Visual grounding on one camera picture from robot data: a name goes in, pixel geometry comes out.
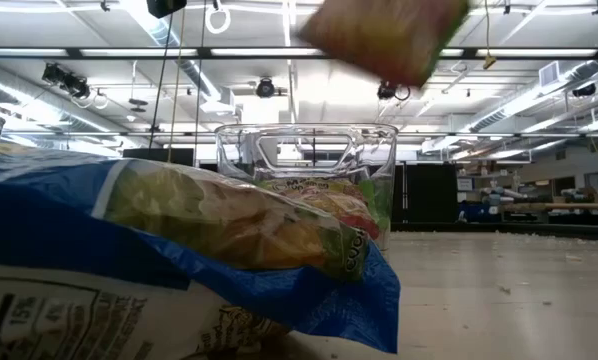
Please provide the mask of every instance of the chip bag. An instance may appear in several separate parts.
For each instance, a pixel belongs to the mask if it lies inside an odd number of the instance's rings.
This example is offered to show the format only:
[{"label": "chip bag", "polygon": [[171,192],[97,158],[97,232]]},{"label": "chip bag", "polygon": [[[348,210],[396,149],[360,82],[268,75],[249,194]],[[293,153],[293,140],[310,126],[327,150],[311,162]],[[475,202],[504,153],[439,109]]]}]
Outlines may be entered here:
[{"label": "chip bag", "polygon": [[394,353],[399,283],[365,236],[203,170],[0,144],[0,358],[181,359],[289,330]]},{"label": "chip bag", "polygon": [[467,0],[325,0],[299,37],[382,80],[421,87]]},{"label": "chip bag", "polygon": [[287,178],[264,181],[264,189],[314,206],[344,224],[365,231],[374,240],[380,229],[359,186],[343,178]]}]

